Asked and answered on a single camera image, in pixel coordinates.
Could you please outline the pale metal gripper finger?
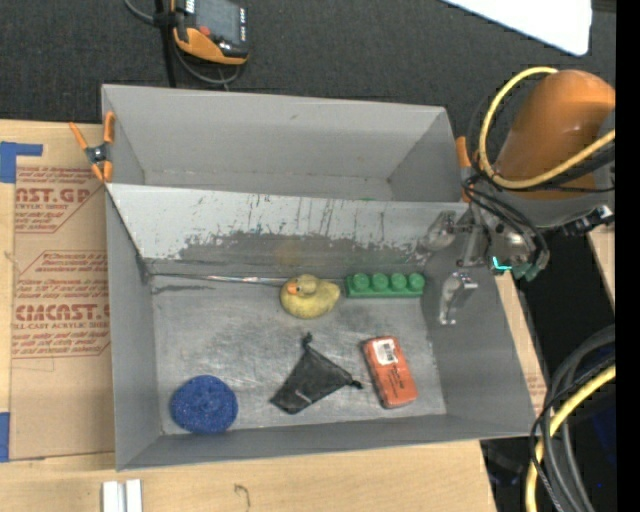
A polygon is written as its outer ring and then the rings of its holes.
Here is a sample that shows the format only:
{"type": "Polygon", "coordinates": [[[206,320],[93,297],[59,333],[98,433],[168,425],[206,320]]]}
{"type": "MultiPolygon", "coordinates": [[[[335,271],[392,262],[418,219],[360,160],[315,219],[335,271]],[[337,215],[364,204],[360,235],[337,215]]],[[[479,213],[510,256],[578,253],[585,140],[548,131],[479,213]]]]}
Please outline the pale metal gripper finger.
{"type": "Polygon", "coordinates": [[[420,240],[418,248],[423,252],[438,252],[449,247],[456,238],[455,220],[454,211],[442,211],[420,240]]]}
{"type": "Polygon", "coordinates": [[[444,326],[456,324],[457,311],[478,289],[478,282],[467,272],[454,271],[442,285],[439,299],[439,323],[444,326]]]}

